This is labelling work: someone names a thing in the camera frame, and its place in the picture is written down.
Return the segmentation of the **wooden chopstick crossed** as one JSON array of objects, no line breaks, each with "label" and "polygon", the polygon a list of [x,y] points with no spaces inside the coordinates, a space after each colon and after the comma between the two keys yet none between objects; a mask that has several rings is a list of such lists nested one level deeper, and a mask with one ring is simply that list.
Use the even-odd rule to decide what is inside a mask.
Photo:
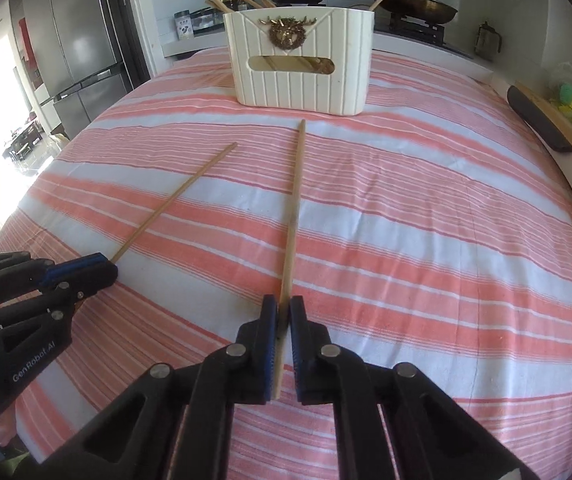
[{"label": "wooden chopstick crossed", "polygon": [[276,353],[271,394],[272,400],[279,399],[284,376],[286,337],[288,329],[288,307],[292,292],[293,274],[295,274],[295,248],[297,247],[300,196],[305,157],[305,135],[307,134],[305,130],[307,130],[307,122],[302,119],[298,129],[297,150],[295,151],[295,169],[293,170],[292,191],[288,203],[287,240],[277,309]]}]

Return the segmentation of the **pink striped tablecloth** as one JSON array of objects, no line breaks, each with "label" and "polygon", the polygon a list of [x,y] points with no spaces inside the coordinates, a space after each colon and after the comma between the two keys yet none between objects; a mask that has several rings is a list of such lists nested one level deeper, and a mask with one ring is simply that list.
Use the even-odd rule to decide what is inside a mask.
[{"label": "pink striped tablecloth", "polygon": [[297,130],[307,122],[293,290],[366,361],[407,361],[543,479],[572,473],[572,192],[491,88],[375,53],[355,117],[240,105],[228,53],[129,93],[36,179],[0,252],[118,260],[72,344],[0,416],[36,460],[156,362],[232,341],[279,291]]}]

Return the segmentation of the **grey refrigerator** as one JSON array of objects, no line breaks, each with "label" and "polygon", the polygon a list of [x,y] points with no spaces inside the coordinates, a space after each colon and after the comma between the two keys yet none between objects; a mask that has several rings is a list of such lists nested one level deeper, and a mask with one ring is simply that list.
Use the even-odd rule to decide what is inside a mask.
[{"label": "grey refrigerator", "polygon": [[73,139],[149,79],[129,0],[19,0],[28,54]]}]

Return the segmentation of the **cream utensil holder box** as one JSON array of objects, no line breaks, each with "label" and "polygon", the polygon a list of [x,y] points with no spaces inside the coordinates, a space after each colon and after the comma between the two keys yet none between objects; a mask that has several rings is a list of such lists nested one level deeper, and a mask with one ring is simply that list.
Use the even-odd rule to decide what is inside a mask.
[{"label": "cream utensil holder box", "polygon": [[363,112],[375,13],[279,6],[224,15],[236,98],[254,107]]}]

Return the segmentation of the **black tray under board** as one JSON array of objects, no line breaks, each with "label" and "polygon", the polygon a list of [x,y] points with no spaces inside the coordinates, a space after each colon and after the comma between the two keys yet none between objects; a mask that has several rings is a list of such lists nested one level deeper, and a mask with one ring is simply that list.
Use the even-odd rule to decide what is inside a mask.
[{"label": "black tray under board", "polygon": [[526,122],[548,147],[557,153],[571,153],[572,146],[539,107],[514,84],[507,90],[507,102],[514,112]]}]

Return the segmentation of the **black gas stove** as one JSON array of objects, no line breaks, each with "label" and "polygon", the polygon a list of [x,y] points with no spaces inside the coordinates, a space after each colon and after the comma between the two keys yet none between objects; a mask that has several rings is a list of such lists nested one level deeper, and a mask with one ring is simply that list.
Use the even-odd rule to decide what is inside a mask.
[{"label": "black gas stove", "polygon": [[391,14],[387,21],[383,18],[376,18],[375,32],[429,44],[431,47],[472,60],[471,54],[446,42],[446,28],[443,25],[429,24],[422,20],[415,20],[415,18]]}]

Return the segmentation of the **wooden cutting board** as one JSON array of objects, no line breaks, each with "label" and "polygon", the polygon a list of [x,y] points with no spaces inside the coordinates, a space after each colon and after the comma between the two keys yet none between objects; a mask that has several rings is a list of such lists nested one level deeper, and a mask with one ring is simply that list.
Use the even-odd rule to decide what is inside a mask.
[{"label": "wooden cutting board", "polygon": [[548,118],[572,146],[572,123],[550,102],[545,101],[520,81],[516,81],[515,86]]}]

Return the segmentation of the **black wok glass lid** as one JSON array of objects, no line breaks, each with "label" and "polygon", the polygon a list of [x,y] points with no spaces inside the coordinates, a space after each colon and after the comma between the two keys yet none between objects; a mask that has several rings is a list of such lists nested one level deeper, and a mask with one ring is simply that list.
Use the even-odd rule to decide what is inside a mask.
[{"label": "black wok glass lid", "polygon": [[395,16],[417,18],[436,25],[452,22],[458,12],[454,6],[439,0],[385,0],[378,8]]}]

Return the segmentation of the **dark glass kettle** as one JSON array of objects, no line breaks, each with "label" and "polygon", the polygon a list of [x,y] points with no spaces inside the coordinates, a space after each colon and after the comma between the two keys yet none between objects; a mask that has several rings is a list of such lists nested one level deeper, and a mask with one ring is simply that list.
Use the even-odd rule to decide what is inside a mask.
[{"label": "dark glass kettle", "polygon": [[478,28],[475,54],[479,58],[493,62],[501,53],[502,43],[502,36],[488,22],[484,22]]}]

